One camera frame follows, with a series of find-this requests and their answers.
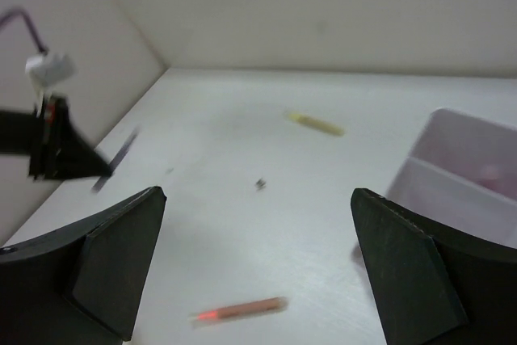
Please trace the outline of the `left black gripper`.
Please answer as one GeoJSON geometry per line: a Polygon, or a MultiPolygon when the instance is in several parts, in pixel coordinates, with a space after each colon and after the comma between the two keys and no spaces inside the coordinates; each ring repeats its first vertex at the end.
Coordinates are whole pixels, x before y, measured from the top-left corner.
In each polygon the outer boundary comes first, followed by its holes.
{"type": "Polygon", "coordinates": [[[43,99],[40,111],[1,112],[1,154],[24,156],[34,179],[110,178],[113,168],[69,122],[67,99],[43,99]]]}

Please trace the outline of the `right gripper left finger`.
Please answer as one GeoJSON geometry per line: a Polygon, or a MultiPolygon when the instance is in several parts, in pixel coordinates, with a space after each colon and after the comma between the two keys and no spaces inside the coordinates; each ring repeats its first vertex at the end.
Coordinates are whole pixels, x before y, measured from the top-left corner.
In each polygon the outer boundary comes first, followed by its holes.
{"type": "Polygon", "coordinates": [[[92,216],[1,249],[3,344],[132,338],[166,196],[148,187],[92,216]]]}

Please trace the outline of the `orange-red highlighter pen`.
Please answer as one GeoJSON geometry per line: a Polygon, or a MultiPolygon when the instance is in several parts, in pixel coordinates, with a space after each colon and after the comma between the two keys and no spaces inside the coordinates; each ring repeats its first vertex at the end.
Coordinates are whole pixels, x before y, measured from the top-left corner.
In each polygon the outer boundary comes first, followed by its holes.
{"type": "Polygon", "coordinates": [[[287,297],[272,297],[194,313],[190,316],[190,321],[194,326],[212,325],[220,322],[279,313],[286,310],[288,306],[289,300],[287,297]]]}

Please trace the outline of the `yellow highlighter pen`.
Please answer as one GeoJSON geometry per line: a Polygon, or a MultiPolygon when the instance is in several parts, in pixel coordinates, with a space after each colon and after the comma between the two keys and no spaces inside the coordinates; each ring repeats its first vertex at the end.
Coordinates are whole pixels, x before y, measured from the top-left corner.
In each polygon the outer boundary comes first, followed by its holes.
{"type": "Polygon", "coordinates": [[[284,117],[293,123],[297,123],[306,128],[311,128],[322,133],[329,134],[335,137],[341,137],[345,131],[343,128],[332,124],[330,122],[319,120],[312,116],[303,115],[294,111],[287,111],[284,117]]]}

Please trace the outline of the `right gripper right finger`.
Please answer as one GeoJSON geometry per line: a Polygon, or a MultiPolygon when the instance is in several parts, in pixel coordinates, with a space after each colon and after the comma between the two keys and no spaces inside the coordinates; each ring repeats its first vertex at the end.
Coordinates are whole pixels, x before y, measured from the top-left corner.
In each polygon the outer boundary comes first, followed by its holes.
{"type": "Polygon", "coordinates": [[[367,188],[351,196],[388,344],[514,344],[516,250],[433,221],[367,188]]]}

